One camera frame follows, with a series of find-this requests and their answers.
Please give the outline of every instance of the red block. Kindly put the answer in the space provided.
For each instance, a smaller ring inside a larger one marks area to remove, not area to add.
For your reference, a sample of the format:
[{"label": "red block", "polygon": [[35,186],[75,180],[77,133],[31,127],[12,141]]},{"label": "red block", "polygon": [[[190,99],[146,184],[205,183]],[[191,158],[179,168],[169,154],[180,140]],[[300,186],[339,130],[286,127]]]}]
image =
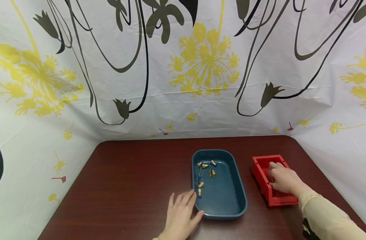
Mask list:
[{"label": "red block", "polygon": [[270,162],[280,162],[283,164],[283,166],[289,168],[282,156],[259,156],[253,157],[253,160],[254,164],[251,174],[257,180],[260,187],[260,192],[267,200],[269,207],[298,204],[298,199],[294,195],[273,190],[270,185],[268,176],[268,165]]}]

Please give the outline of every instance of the small metal part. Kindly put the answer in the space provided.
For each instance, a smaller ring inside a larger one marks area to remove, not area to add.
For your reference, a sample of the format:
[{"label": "small metal part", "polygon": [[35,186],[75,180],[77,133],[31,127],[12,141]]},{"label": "small metal part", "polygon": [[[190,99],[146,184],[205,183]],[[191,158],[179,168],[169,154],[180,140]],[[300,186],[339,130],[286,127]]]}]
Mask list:
[{"label": "small metal part", "polygon": [[204,187],[204,186],[205,186],[205,183],[203,181],[198,184],[198,188],[199,189],[202,188],[202,187]]}]

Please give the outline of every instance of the person's right hand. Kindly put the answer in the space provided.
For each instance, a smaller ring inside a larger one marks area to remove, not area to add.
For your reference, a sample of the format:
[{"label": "person's right hand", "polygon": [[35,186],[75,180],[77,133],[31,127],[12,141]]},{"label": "person's right hand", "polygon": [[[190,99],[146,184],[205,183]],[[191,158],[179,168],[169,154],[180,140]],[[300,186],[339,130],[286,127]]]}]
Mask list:
[{"label": "person's right hand", "polygon": [[196,201],[196,192],[184,192],[175,200],[174,194],[170,197],[167,210],[166,227],[159,235],[159,240],[186,240],[196,225],[204,215],[204,211],[199,211],[191,219],[192,209]]},{"label": "person's right hand", "polygon": [[284,167],[279,162],[270,162],[268,174],[274,179],[274,182],[270,183],[271,186],[280,192],[291,193],[299,198],[302,193],[312,191],[294,170]]}]

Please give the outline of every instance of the dark red table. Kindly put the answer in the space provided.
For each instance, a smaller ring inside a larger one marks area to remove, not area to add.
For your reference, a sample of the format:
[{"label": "dark red table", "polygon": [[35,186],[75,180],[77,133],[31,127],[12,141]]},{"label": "dark red table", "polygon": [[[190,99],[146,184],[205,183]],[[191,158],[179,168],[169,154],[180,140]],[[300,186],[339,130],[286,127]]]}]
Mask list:
[{"label": "dark red table", "polygon": [[297,206],[267,208],[249,172],[252,156],[273,154],[281,154],[305,183],[347,212],[366,232],[366,225],[294,139],[259,136],[103,142],[39,239],[157,237],[165,225],[171,193],[191,188],[191,157],[199,149],[226,149],[233,154],[248,208],[237,220],[202,220],[191,240],[304,239],[302,215]]}]

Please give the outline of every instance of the person's left hand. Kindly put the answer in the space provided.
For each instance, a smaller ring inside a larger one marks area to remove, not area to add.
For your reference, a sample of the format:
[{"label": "person's left hand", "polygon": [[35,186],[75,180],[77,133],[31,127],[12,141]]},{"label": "person's left hand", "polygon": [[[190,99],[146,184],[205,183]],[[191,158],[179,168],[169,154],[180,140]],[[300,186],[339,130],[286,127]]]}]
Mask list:
[{"label": "person's left hand", "polygon": [[174,194],[171,195],[168,203],[166,227],[159,235],[159,240],[186,240],[188,238],[205,213],[201,210],[191,219],[195,201],[196,192],[194,190],[178,195],[175,203]]}]

